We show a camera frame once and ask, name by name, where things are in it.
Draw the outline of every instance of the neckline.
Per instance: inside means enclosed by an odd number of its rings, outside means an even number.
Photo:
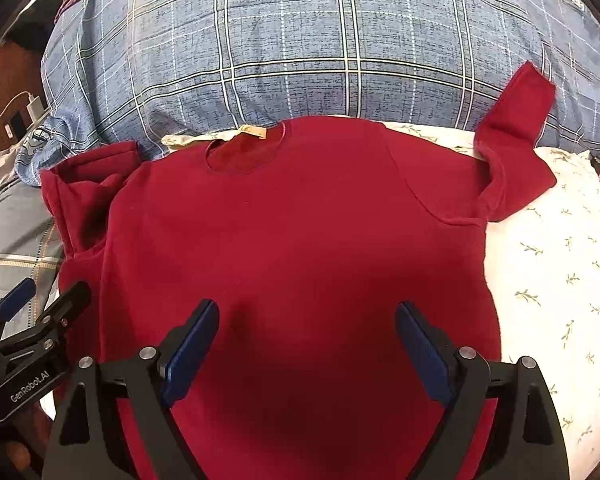
[[[205,168],[205,171],[213,174],[215,176],[246,176],[249,174],[257,173],[272,163],[274,163],[282,154],[283,148],[288,144],[288,138],[290,137],[291,126],[287,123],[287,121],[282,121],[278,123],[276,126],[267,129],[267,136],[270,134],[275,134],[276,132],[280,132],[280,140],[272,146],[266,146],[265,151],[262,154],[262,160],[260,162],[256,162],[254,165],[242,170],[242,169],[223,169],[222,167],[215,167],[210,161],[209,157],[213,150],[221,149],[222,146],[234,142],[238,137],[234,137],[232,140],[224,142],[222,140],[212,140],[204,150],[200,150],[202,154],[202,164]],[[262,142],[262,139],[254,139],[254,142]],[[230,156],[240,156],[239,150],[237,150],[233,155]]]

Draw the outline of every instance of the red shirt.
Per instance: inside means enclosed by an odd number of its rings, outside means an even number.
[[[478,127],[487,162],[311,117],[156,162],[125,142],[59,164],[42,179],[61,288],[87,280],[94,297],[69,332],[72,358],[129,357],[211,298],[218,335],[173,408],[210,480],[405,478],[442,408],[398,341],[396,306],[413,301],[456,345],[500,358],[486,223],[555,184],[532,151],[553,99],[524,66]],[[460,478],[484,449],[483,415]]]

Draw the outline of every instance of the silver bolt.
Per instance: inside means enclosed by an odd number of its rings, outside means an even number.
[[[158,352],[157,352],[157,350],[154,347],[152,347],[152,346],[145,346],[140,351],[140,358],[144,359],[145,361],[147,361],[148,359],[153,359],[157,353]]]
[[[532,357],[529,357],[529,356],[525,355],[522,358],[522,365],[523,365],[523,367],[529,368],[529,369],[535,368],[536,367],[536,360],[533,359]]]
[[[89,368],[93,364],[93,358],[89,356],[85,356],[78,361],[78,366],[80,368]]]
[[[460,357],[463,357],[465,359],[473,359],[473,358],[475,358],[478,355],[478,352],[476,352],[470,346],[463,346],[459,350],[459,354],[460,354]]]

